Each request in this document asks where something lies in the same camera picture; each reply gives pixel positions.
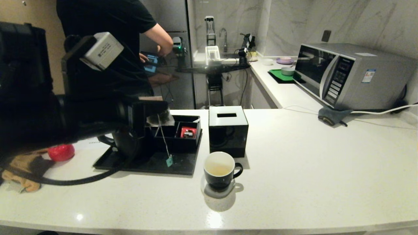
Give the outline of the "person's bare hand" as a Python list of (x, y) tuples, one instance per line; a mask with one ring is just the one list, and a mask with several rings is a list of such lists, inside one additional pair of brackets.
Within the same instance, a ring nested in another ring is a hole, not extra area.
[(163, 43), (158, 45), (158, 56), (165, 57), (169, 55), (173, 50), (173, 42), (169, 41), (168, 43)]

